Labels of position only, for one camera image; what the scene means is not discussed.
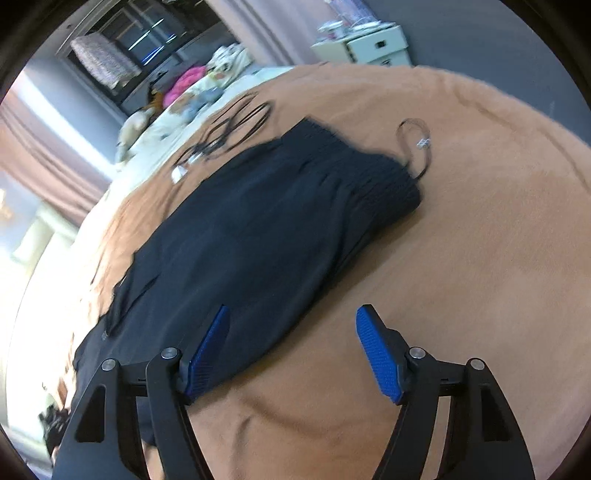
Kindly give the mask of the white bedside cabinet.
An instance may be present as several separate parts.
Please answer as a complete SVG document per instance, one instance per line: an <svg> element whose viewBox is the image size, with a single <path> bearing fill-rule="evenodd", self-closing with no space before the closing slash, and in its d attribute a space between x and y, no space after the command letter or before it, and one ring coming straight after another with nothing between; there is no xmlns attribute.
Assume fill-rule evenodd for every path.
<svg viewBox="0 0 591 480"><path fill-rule="evenodd" d="M311 45L311 51L320 61L385 67L412 66L408 48L403 28L394 23Z"/></svg>

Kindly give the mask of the black pants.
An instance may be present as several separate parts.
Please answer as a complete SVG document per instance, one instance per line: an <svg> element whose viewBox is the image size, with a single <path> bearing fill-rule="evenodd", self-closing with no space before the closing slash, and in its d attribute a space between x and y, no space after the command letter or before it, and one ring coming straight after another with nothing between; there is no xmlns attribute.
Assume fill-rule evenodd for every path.
<svg viewBox="0 0 591 480"><path fill-rule="evenodd" d="M300 322L382 229L421 203L398 160L304 119L229 160L134 253L73 361L83 392L101 362L144 362L218 307L230 322L207 381L249 368Z"/></svg>

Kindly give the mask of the cream plush toy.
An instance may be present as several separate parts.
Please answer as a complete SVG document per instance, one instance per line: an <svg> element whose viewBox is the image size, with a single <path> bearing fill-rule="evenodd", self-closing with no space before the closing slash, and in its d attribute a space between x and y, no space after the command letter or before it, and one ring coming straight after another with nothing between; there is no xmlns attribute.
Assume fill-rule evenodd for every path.
<svg viewBox="0 0 591 480"><path fill-rule="evenodd" d="M140 109L126 119L119 130L117 138L115 151L116 164L126 161L129 149L148 127L155 112L156 109L154 107Z"/></svg>

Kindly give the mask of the mauve curtain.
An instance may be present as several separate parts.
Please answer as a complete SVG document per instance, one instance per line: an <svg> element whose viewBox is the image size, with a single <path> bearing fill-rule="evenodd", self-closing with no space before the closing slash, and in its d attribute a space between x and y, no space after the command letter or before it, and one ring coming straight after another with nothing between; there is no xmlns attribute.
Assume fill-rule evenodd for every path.
<svg viewBox="0 0 591 480"><path fill-rule="evenodd" d="M1 171L75 226L109 185L14 93L1 102Z"/></svg>

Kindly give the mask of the pink plush toy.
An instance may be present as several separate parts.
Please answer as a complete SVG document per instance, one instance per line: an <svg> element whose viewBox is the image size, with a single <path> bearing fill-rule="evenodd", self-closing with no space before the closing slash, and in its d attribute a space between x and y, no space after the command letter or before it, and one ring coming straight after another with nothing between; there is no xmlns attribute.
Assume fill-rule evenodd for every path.
<svg viewBox="0 0 591 480"><path fill-rule="evenodd" d="M205 66L193 66L180 75L170 87L164 91L162 107L166 109L191 85L197 83L206 73Z"/></svg>

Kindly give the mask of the white power adapter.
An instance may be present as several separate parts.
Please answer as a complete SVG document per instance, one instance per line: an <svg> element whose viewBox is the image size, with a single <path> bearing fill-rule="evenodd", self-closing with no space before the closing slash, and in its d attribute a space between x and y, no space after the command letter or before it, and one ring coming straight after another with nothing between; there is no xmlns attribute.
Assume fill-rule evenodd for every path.
<svg viewBox="0 0 591 480"><path fill-rule="evenodd" d="M175 166L171 171L171 179L173 184L179 183L187 174L187 169L183 165Z"/></svg>

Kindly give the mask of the brown fleece blanket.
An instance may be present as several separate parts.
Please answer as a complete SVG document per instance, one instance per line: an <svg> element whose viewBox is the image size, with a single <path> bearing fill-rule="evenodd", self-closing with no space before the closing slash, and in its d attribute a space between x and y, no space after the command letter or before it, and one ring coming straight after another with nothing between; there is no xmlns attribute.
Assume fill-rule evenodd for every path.
<svg viewBox="0 0 591 480"><path fill-rule="evenodd" d="M418 211L363 250L279 347L191 407L214 475L372 476L399 410L356 337L356 308L370 303L436 357L483 358L536 476L563 477L590 418L590 150L519 100L444 70L266 68L233 82L188 126L170 107L79 231L72 344L108 307L132 253L228 161L198 163L171 182L181 151L246 92L276 105L259 141L311 117L353 145L396 155L394 130L415 117L431 130L434 162Z"/></svg>

